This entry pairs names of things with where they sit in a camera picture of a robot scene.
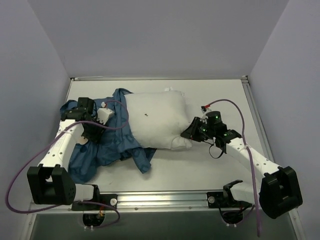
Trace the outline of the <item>blue cartoon pillowcase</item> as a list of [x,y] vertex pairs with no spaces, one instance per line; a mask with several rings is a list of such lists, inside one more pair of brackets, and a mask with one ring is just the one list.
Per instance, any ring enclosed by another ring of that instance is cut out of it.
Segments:
[[[114,116],[107,122],[108,127],[119,128],[127,121],[127,112],[119,103],[125,105],[125,95],[130,93],[125,88],[117,88],[112,97],[94,100],[98,108],[105,102],[114,111]],[[77,143],[70,157],[68,173],[76,184],[85,184],[95,176],[98,167],[133,158],[136,167],[144,174],[151,169],[151,159],[155,152],[154,148],[143,148],[127,124],[121,129],[105,130],[99,143]]]

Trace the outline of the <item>white pillow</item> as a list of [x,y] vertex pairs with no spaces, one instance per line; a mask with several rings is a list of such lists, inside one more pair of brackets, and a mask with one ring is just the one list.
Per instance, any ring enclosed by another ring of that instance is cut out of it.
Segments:
[[181,137],[191,122],[180,91],[130,93],[125,101],[131,133],[143,148],[185,150],[193,146]]

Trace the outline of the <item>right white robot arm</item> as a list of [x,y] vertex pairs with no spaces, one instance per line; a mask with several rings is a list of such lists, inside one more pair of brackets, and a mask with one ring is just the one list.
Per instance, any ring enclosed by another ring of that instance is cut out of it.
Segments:
[[268,217],[276,219],[303,204],[296,171],[290,166],[281,167],[245,144],[240,133],[223,123],[219,111],[195,117],[181,137],[196,142],[212,140],[215,147],[237,160],[254,177],[252,184],[237,179],[224,185],[223,205],[258,204]]

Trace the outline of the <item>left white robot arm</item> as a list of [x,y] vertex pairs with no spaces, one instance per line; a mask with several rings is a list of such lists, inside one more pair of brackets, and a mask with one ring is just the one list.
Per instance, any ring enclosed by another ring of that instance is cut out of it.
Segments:
[[31,195],[38,205],[71,205],[82,201],[90,210],[100,206],[97,188],[76,184],[68,172],[76,144],[98,143],[105,126],[114,115],[105,103],[98,108],[93,99],[80,97],[77,105],[63,110],[54,143],[38,166],[31,166],[27,179]]

